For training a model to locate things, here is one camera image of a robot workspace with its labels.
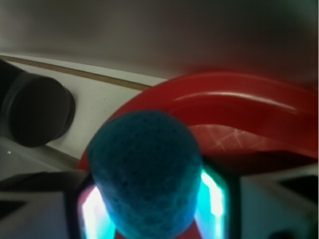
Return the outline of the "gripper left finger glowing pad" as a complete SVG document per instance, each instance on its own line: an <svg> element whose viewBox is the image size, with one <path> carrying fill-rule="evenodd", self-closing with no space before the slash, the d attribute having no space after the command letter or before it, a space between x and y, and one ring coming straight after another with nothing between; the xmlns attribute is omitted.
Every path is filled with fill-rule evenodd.
<svg viewBox="0 0 319 239"><path fill-rule="evenodd" d="M19 174L0 182L2 239L114 239L87 171Z"/></svg>

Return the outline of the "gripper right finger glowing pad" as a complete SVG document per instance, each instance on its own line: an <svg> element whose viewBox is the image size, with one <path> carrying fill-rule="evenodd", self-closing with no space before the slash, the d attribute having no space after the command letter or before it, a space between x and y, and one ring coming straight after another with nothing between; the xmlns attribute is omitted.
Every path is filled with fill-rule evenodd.
<svg viewBox="0 0 319 239"><path fill-rule="evenodd" d="M205 166L195 222L202 239L316 239L318 165L229 176Z"/></svg>

